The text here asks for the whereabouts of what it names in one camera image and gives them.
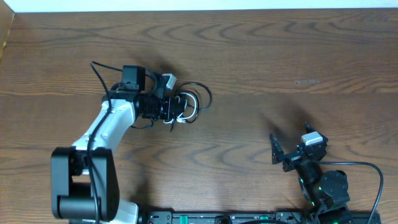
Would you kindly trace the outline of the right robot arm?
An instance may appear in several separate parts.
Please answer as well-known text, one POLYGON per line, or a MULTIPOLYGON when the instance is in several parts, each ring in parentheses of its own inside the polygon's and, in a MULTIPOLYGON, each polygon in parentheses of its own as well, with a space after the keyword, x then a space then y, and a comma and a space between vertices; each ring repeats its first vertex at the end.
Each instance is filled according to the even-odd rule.
POLYGON ((269 136, 272 163, 282 164, 284 172, 298 173, 304 197, 312 208, 304 212, 306 223, 353 223, 354 218, 346 203, 350 201, 348 179, 341 170, 322 171, 320 161, 326 156, 328 138, 308 123, 295 152, 284 153, 277 138, 269 136))

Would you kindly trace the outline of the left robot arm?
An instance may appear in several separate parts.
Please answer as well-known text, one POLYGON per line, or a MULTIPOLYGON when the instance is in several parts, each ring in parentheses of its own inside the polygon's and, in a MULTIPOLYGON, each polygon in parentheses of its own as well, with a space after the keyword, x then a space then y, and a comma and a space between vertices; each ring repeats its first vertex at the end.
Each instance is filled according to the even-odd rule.
POLYGON ((137 223, 139 207, 120 198, 113 155, 138 117, 172 120, 183 113, 180 96, 166 96, 176 77, 137 65, 120 69, 121 82, 105 89, 101 111, 82 137, 57 147, 50 159, 55 218, 77 223, 137 223))

